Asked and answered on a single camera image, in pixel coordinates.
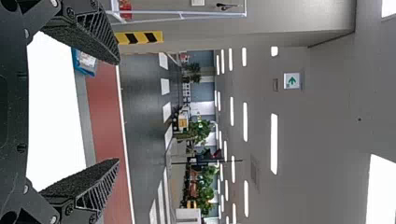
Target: white floor marking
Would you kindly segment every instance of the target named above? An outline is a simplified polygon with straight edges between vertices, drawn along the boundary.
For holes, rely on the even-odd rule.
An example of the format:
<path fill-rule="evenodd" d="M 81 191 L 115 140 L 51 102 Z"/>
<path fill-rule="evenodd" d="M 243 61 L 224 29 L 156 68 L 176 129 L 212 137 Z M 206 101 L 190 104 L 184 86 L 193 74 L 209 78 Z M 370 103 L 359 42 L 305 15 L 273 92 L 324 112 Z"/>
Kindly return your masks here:
<path fill-rule="evenodd" d="M 169 144 L 171 143 L 172 135 L 173 135 L 173 130 L 172 130 L 172 124 L 171 124 L 171 125 L 169 125 L 169 128 L 165 133 L 165 151 L 168 149 Z"/>
<path fill-rule="evenodd" d="M 168 104 L 163 106 L 163 122 L 166 122 L 172 114 L 172 106 L 169 102 Z"/>
<path fill-rule="evenodd" d="M 160 182 L 160 186 L 158 186 L 158 205 L 160 208 L 160 222 L 161 224 L 165 224 L 165 209 L 163 206 L 163 182 Z"/>
<path fill-rule="evenodd" d="M 150 224 L 158 224 L 157 222 L 157 206 L 154 202 L 152 202 L 151 209 L 149 210 L 149 223 Z"/>
<path fill-rule="evenodd" d="M 164 53 L 159 53 L 158 57 L 160 59 L 160 67 L 168 70 L 168 56 Z"/>
<path fill-rule="evenodd" d="M 122 130 L 122 142 L 124 144 L 124 156 L 125 156 L 125 169 L 126 169 L 126 178 L 128 180 L 128 194 L 129 194 L 129 204 L 131 206 L 131 217 L 132 223 L 134 222 L 134 199 L 132 198 L 132 187 L 131 187 L 131 175 L 129 173 L 129 162 L 128 162 L 128 146 L 126 144 L 126 134 L 125 134 L 125 120 L 123 116 L 123 107 L 122 107 L 122 94 L 121 94 L 121 82 L 120 82 L 120 68 L 116 67 L 117 73 L 117 85 L 119 91 L 119 104 L 120 104 L 120 118 L 121 118 L 121 130 Z"/>
<path fill-rule="evenodd" d="M 169 187 L 168 187 L 168 173 L 166 172 L 167 167 L 163 171 L 163 186 L 165 190 L 165 206 L 166 206 L 166 223 L 171 224 L 171 204 L 169 203 Z"/>
<path fill-rule="evenodd" d="M 161 78 L 161 92 L 162 95 L 166 95 L 170 92 L 169 79 Z"/>

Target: black textured pad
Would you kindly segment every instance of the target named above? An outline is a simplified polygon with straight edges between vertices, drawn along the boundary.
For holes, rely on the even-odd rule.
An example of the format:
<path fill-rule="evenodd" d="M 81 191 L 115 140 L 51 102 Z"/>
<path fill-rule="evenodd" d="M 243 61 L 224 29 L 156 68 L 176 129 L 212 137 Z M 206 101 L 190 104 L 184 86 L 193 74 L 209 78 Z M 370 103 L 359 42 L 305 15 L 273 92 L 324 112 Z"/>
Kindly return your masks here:
<path fill-rule="evenodd" d="M 95 186 L 103 177 L 109 173 L 116 174 L 120 167 L 119 159 L 102 161 L 89 167 L 75 175 L 49 186 L 40 191 L 45 197 L 61 197 L 75 199 L 78 195 L 86 192 Z"/>
<path fill-rule="evenodd" d="M 99 60 L 120 63 L 118 42 L 102 6 L 97 11 L 76 15 L 73 20 L 56 16 L 41 31 Z"/>

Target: gray floor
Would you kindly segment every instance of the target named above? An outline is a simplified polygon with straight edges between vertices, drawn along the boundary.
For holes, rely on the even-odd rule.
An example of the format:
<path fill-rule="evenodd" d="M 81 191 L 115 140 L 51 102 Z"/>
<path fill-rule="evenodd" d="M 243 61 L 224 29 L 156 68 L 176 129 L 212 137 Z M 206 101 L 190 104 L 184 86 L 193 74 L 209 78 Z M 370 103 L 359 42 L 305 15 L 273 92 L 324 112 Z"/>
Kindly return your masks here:
<path fill-rule="evenodd" d="M 157 199 L 157 189 L 166 164 L 164 134 L 170 120 L 163 123 L 163 106 L 172 101 L 172 94 L 162 96 L 161 78 L 170 79 L 171 92 L 178 91 L 175 90 L 177 84 L 173 83 L 177 78 L 172 77 L 177 75 L 173 70 L 176 68 L 172 66 L 172 61 L 169 60 L 169 63 L 168 71 L 159 66 L 158 54 L 121 58 L 125 132 L 135 221 L 139 224 L 149 224 L 149 210 L 153 200 Z"/>

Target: green plant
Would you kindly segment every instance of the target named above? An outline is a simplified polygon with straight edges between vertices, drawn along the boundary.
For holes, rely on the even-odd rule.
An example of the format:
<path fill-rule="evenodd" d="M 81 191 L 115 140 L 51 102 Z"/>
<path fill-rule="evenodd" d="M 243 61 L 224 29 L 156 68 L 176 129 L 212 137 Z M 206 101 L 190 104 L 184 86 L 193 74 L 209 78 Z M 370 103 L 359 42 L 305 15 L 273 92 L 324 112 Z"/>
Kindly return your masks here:
<path fill-rule="evenodd" d="M 200 83 L 201 82 L 201 65 L 198 63 L 183 63 L 182 68 L 186 71 L 183 76 L 184 83 Z"/>

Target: railing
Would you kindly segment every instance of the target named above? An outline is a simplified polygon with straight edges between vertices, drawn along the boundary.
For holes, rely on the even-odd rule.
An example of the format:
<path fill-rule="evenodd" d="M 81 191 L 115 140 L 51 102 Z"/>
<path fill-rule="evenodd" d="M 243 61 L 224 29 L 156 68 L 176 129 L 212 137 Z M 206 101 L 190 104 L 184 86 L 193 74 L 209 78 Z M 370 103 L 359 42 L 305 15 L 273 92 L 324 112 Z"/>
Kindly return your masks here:
<path fill-rule="evenodd" d="M 211 11 L 167 11 L 167 10 L 119 10 L 117 0 L 112 0 L 112 9 L 106 13 L 114 17 L 118 22 L 112 22 L 112 25 L 133 24 L 143 22 L 159 22 L 159 21 L 189 21 L 189 20 L 206 20 L 206 19 L 230 19 L 230 18 L 245 18 L 248 16 L 247 0 L 244 1 L 244 12 L 211 12 Z M 134 15 L 175 15 L 174 18 L 160 18 L 160 19 L 143 19 L 127 21 L 121 17 L 120 14 L 134 14 Z"/>

